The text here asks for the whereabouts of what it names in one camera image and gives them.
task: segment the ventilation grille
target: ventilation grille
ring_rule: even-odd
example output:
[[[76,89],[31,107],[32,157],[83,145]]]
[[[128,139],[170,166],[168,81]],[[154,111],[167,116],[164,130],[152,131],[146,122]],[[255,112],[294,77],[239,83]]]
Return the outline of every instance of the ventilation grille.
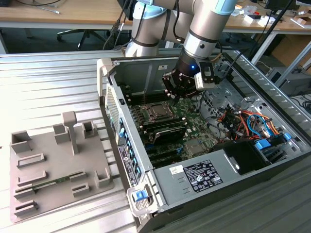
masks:
[[[109,109],[110,120],[112,120],[111,124],[114,125],[116,132],[119,132],[119,111],[109,85],[107,85],[107,106]]]

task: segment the blue cable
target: blue cable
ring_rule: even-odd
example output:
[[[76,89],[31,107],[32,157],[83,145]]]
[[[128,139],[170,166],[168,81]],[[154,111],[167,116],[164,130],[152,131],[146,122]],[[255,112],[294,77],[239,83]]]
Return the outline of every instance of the blue cable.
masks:
[[[260,135],[258,132],[254,131],[254,130],[252,129],[252,127],[250,126],[249,119],[251,118],[251,116],[257,116],[259,119],[261,119],[261,120],[263,121],[264,126],[266,127],[266,130],[268,131],[268,133],[269,133],[271,136],[274,136],[274,135],[275,135],[275,134],[272,132],[272,130],[269,129],[269,127],[268,127],[266,121],[262,118],[262,116],[259,116],[259,115],[257,115],[257,114],[252,114],[252,115],[250,115],[250,116],[248,117],[248,119],[247,119],[247,126],[248,126],[248,128],[249,128],[249,130],[250,130],[251,132],[257,134],[257,135],[259,136],[259,138],[261,139],[261,135]]]

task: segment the floor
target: floor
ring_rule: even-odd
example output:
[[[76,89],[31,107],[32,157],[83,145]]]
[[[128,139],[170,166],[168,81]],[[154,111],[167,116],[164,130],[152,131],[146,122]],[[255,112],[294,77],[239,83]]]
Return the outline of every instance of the floor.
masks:
[[[33,38],[27,38],[25,30],[21,28],[2,29],[3,39],[9,53],[77,51],[78,44],[82,38],[82,33],[68,34],[62,37],[62,42],[59,42],[56,39],[56,35],[58,32],[65,31],[64,29],[31,29],[30,31]],[[107,38],[105,31],[97,31],[97,33]],[[114,47],[115,39],[115,37],[111,38],[106,49],[112,49]],[[129,39],[130,34],[122,34],[117,45],[124,44]],[[244,35],[237,33],[223,33],[220,42],[223,46],[231,46],[235,49],[252,48],[256,43],[250,38],[250,34]],[[90,36],[90,38],[85,39],[81,50],[102,50],[103,45],[104,43],[101,40]],[[163,48],[165,42],[161,41],[159,46]],[[283,66],[281,62],[271,55],[264,55],[260,61],[257,67],[265,74],[270,70],[269,67]]]

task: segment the metal work table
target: metal work table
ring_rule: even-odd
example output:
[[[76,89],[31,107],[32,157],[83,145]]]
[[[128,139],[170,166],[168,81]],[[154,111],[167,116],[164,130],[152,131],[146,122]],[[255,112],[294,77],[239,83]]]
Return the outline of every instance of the metal work table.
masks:
[[[137,232],[97,102],[96,61],[118,51],[5,55],[0,57],[0,231]],[[94,120],[108,158],[115,188],[33,217],[9,220],[9,147],[3,132],[51,130],[62,111],[78,122]],[[311,157],[273,179],[161,228],[157,233],[310,232]]]
[[[118,51],[92,51],[22,54],[0,58],[0,102],[1,108],[4,106],[4,112],[10,117],[6,119],[10,130],[33,129],[28,131],[30,134],[46,132],[53,123],[59,121],[61,112],[70,110],[76,111],[78,122],[94,120],[115,183],[115,187],[107,192],[14,225],[9,219],[9,147],[6,146],[9,138],[5,135],[5,142],[3,140],[0,143],[3,146],[0,149],[0,229],[31,232],[35,226],[36,232],[63,229],[78,232],[90,229],[92,232],[136,232],[97,103],[96,61],[108,54],[109,57],[122,56]]]

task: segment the electronic equipment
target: electronic equipment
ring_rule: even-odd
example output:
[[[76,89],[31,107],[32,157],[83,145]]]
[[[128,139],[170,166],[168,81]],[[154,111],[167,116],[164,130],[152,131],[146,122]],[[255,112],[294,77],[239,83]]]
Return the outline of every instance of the electronic equipment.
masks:
[[[288,1],[286,0],[267,0],[265,5],[265,9],[271,10],[271,12],[267,12],[267,15],[273,18],[277,18],[277,11],[282,10],[286,7]],[[287,9],[288,11],[296,11],[299,9],[299,6],[296,5],[296,2],[293,1],[290,7]]]
[[[0,0],[0,7],[7,7],[9,6],[11,0]]]
[[[293,118],[296,106],[285,105],[287,97],[254,73],[246,58],[238,62],[243,68],[235,63],[234,72],[214,88],[175,102],[163,79],[178,59],[97,63],[101,111],[115,138],[117,165],[140,233],[266,181],[311,153],[310,135]],[[225,54],[210,71],[222,76],[232,60]],[[283,108],[291,109],[291,116]]]
[[[296,5],[311,6],[311,0],[296,0]]]
[[[280,81],[279,78],[286,69],[287,67],[275,67],[267,77],[288,96],[311,94],[311,75],[304,68],[297,66],[285,80]]]

